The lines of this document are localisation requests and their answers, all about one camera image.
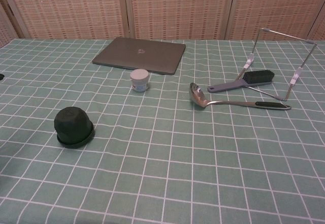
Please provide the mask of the black dice cup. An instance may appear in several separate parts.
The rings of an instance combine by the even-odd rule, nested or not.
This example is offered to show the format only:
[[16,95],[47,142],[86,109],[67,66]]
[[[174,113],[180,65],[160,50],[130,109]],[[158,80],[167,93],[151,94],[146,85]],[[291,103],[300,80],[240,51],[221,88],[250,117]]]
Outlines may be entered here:
[[54,128],[61,142],[74,144],[84,140],[94,126],[81,108],[66,107],[57,113]]

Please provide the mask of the woven folding screen panel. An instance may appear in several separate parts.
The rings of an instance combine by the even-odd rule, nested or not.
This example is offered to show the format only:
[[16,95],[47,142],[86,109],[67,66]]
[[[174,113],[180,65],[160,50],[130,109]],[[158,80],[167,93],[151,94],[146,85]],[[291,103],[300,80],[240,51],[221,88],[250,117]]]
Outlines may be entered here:
[[13,39],[30,38],[15,0],[0,0],[0,48]]
[[322,10],[317,16],[309,34],[308,39],[325,40],[325,11]]
[[129,36],[223,40],[232,0],[125,0]]
[[4,0],[19,38],[129,36],[125,0]]
[[253,40],[260,28],[307,38],[325,0],[232,0],[226,40]]

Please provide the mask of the small white jar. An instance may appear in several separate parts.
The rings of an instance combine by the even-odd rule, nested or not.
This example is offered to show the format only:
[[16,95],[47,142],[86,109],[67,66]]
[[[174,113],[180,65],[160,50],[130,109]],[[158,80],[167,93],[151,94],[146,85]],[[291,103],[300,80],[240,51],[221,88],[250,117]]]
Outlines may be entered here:
[[132,89],[136,92],[145,92],[149,86],[149,72],[145,69],[135,69],[130,73]]

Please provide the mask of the green checked tablecloth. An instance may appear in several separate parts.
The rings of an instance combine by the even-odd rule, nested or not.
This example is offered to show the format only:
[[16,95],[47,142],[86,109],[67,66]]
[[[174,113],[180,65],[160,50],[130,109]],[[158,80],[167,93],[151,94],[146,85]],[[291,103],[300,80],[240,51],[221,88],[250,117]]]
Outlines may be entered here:
[[[130,72],[97,66],[107,40],[12,40],[0,48],[0,223],[325,224],[325,42],[288,111],[217,105],[202,89],[233,80],[252,41],[188,40],[176,73],[131,88]],[[312,46],[259,42],[253,70],[281,97]],[[78,107],[93,123],[80,148],[54,119]]]

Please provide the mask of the purple brush black bristles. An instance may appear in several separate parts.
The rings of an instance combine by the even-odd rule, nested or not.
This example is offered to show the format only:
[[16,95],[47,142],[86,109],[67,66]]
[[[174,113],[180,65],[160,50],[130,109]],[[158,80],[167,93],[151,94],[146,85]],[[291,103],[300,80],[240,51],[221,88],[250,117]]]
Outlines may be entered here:
[[254,87],[260,85],[267,85],[272,83],[272,79],[274,76],[275,74],[270,70],[245,72],[242,78],[233,82],[211,85],[207,88],[207,91],[210,93],[217,93],[246,86]]

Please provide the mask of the grey closed laptop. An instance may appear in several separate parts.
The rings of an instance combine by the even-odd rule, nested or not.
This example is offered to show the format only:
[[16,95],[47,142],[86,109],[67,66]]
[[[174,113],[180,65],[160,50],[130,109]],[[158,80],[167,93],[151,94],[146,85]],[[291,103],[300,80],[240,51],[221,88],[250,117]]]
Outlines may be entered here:
[[179,43],[116,37],[92,60],[92,63],[174,75],[185,48],[185,44]]

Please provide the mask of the dark green round tray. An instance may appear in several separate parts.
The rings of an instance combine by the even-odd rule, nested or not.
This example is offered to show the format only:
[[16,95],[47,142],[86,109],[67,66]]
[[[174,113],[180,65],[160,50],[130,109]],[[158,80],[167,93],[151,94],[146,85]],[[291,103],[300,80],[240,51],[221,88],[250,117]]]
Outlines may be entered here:
[[84,140],[82,140],[78,143],[74,143],[74,144],[63,143],[59,140],[58,137],[57,137],[57,140],[63,147],[75,149],[75,148],[80,148],[80,147],[86,145],[87,143],[89,143],[93,139],[94,135],[95,135],[95,130],[93,128],[92,131],[90,132],[90,134]]

